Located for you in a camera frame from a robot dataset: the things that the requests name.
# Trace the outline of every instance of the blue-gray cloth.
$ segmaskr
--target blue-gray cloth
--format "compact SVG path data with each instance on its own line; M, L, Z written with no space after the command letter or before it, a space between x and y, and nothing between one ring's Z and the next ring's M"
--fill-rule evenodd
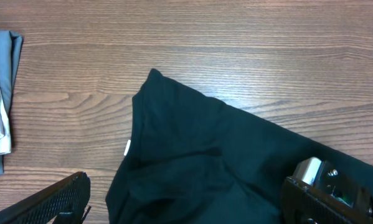
M9 113L12 91L20 60L22 37L13 31L0 30L0 88L6 113ZM3 173L0 158L0 174Z

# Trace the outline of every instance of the white tag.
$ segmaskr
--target white tag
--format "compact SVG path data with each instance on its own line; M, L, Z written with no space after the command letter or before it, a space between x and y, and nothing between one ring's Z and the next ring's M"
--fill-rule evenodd
M128 150L130 149L130 145L131 145L131 140L128 140L128 142L126 142L124 156L126 156L126 154L128 153Z

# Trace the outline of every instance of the wood grain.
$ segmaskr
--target wood grain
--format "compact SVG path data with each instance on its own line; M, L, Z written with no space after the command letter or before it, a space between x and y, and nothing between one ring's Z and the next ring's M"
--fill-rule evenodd
M82 170L86 222L151 68L373 165L373 0L0 0L24 36L0 210Z

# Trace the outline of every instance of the wooden table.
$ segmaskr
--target wooden table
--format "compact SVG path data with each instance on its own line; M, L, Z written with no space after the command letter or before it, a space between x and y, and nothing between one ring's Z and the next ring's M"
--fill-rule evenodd
M24 36L0 210L82 170L108 223L151 68L373 165L373 0L0 0L0 29Z

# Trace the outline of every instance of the black cloth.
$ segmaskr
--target black cloth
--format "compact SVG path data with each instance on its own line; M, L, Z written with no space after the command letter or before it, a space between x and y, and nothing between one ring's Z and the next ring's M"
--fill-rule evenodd
M106 196L110 223L281 223L297 163L329 160L373 194L373 166L151 70L131 146Z

